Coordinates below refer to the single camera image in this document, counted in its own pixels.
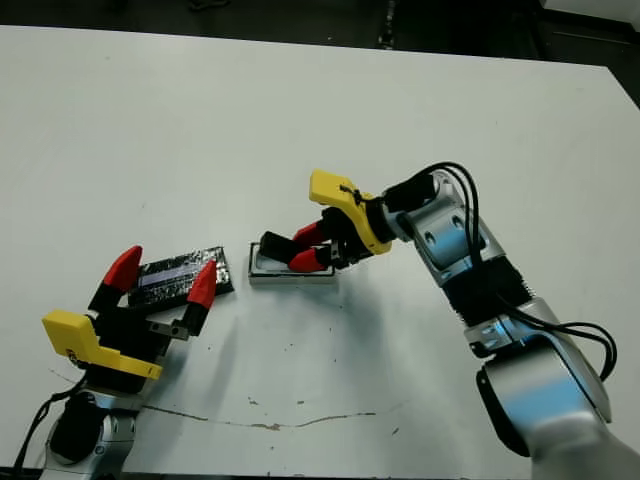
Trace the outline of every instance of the black cable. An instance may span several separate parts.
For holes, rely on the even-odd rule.
[[[565,333],[567,335],[586,338],[589,340],[593,340],[594,342],[600,343],[605,349],[605,359],[602,365],[602,370],[600,372],[600,379],[604,382],[609,377],[609,375],[611,375],[611,372],[613,372],[613,369],[616,365],[617,357],[618,357],[616,343],[613,337],[609,334],[609,332],[607,332],[600,325],[596,325],[595,323],[589,323],[589,322],[569,322],[569,323],[559,323],[559,324],[545,322],[511,305],[500,295],[498,295],[498,299],[502,302],[508,314],[514,316],[515,318],[520,320],[522,323],[529,325],[530,327],[536,328],[538,330],[544,330],[547,332]],[[592,333],[583,332],[581,330],[576,330],[575,328],[571,328],[571,327],[593,328],[602,332],[602,334],[606,338],[602,338]]]
[[[31,426],[29,427],[27,436],[25,437],[24,442],[22,442],[22,446],[20,447],[20,451],[18,452],[16,461],[13,464],[14,478],[18,479],[22,476],[22,466],[24,465],[24,459],[27,456],[27,447],[29,446],[31,437],[33,436],[33,433],[36,431],[36,428],[38,428],[38,425],[40,425],[40,423],[42,423],[42,421],[49,414],[49,409],[51,408],[51,404],[53,404],[54,402],[58,402],[60,400],[64,400],[65,398],[71,397],[72,395],[75,395],[76,393],[78,393],[80,389],[84,386],[86,379],[87,379],[87,374],[85,373],[83,377],[80,379],[80,381],[76,383],[73,387],[71,387],[69,390],[66,390],[60,393],[54,393],[46,402],[44,402],[40,406],[40,408],[36,412],[36,416],[33,418],[33,421],[31,422]]]
[[[472,268],[480,269],[482,268],[482,256],[480,253],[480,206],[478,201],[478,189],[475,182],[473,181],[473,177],[466,168],[454,162],[436,163],[427,167],[421,173],[430,173],[435,172],[436,170],[444,170],[449,173],[455,178],[455,180],[460,185],[460,188],[462,189],[465,199],[465,236],[469,248],[469,256],[471,258]],[[457,170],[464,176],[468,185],[464,184],[455,170]],[[472,198],[473,202],[473,219],[471,222],[472,225],[470,225],[469,222],[469,216],[471,212],[471,207],[469,206],[469,197]],[[521,311],[515,305],[511,305],[509,302],[507,302],[500,295],[498,295],[498,299],[504,306],[507,313],[510,313],[512,316],[516,317],[518,320],[529,325],[530,327],[544,331],[559,332],[575,337],[586,338],[600,343],[605,349],[605,360],[600,372],[600,379],[602,381],[605,381],[613,372],[618,361],[618,348],[613,336],[604,327],[590,322],[568,322],[561,324],[552,324]],[[576,328],[590,328],[597,330],[604,336],[604,338],[596,334],[584,332],[582,330],[576,330]]]

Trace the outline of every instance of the white table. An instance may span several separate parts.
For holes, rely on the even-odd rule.
[[[174,342],[147,401],[201,419],[145,409],[126,470],[526,477],[411,245],[334,287],[246,278],[250,241],[318,218],[313,168],[378,193],[440,160],[472,171],[484,219],[558,316],[616,336],[612,429],[640,449],[639,154],[640,112],[599,67],[2,27],[0,464],[79,377],[43,314],[84,312],[132,244],[144,260],[224,245],[236,292]]]

